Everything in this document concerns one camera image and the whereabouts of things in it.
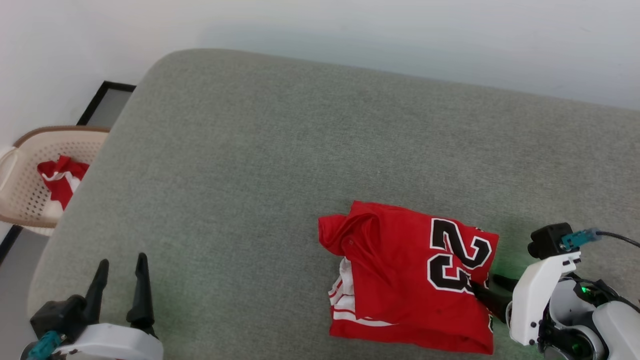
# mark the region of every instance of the white wall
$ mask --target white wall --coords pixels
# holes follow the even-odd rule
[[[104,80],[65,1],[0,0],[0,151],[36,127],[75,124]]]
[[[114,81],[224,47],[640,109],[637,0],[72,1]]]

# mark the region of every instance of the black cable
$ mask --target black cable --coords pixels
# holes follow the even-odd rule
[[[622,236],[616,233],[610,233],[609,231],[597,231],[596,235],[601,235],[601,236],[610,236],[611,238],[616,238],[616,239],[620,239],[622,241],[626,241],[629,244],[635,246],[635,247],[640,247],[640,243],[635,241],[635,240],[631,240],[630,238],[627,238],[626,236]]]
[[[573,280],[573,281],[577,282],[578,284],[580,284],[581,282],[585,282],[587,284],[590,284],[594,288],[602,291],[602,293],[605,295],[605,297],[607,297],[607,302],[620,301],[620,302],[625,303],[626,305],[629,305],[631,308],[633,308],[638,313],[640,313],[640,308],[638,308],[631,301],[629,301],[629,300],[623,298],[622,296],[618,295],[616,290],[613,290],[609,285],[605,284],[602,280],[591,281],[591,280],[587,280],[587,279],[582,279],[580,277],[567,277],[567,276],[561,277],[560,280]]]

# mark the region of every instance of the couch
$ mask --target couch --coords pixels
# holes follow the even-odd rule
[[[492,272],[535,261],[558,222],[640,238],[640,113],[220,49],[179,51],[141,81],[31,284],[32,315],[111,262],[101,321],[127,325],[149,258],[165,359],[480,359],[328,335],[340,259],[317,218],[354,200],[500,234]],[[583,247],[581,276],[640,298],[637,249]],[[542,359],[496,323],[494,359]]]

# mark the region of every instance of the red clothing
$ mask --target red clothing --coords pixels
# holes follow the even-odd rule
[[[57,161],[38,164],[38,172],[44,185],[51,191],[51,200],[60,201],[62,210],[67,208],[88,169],[88,164],[77,163],[64,155],[60,155]]]
[[[331,335],[493,353],[489,312],[476,300],[469,279],[487,280],[498,235],[452,219],[356,201],[347,216],[319,219],[319,239],[333,254],[345,256],[353,272],[352,298],[342,300],[341,308],[336,308],[340,299],[332,300]],[[344,280],[342,267],[340,274]],[[353,315],[336,316],[349,311]]]

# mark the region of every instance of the beige basket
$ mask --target beige basket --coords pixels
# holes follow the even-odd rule
[[[0,158],[0,220],[51,235],[62,206],[51,200],[37,166],[60,155],[91,164],[109,129],[55,126],[36,129],[18,140]]]

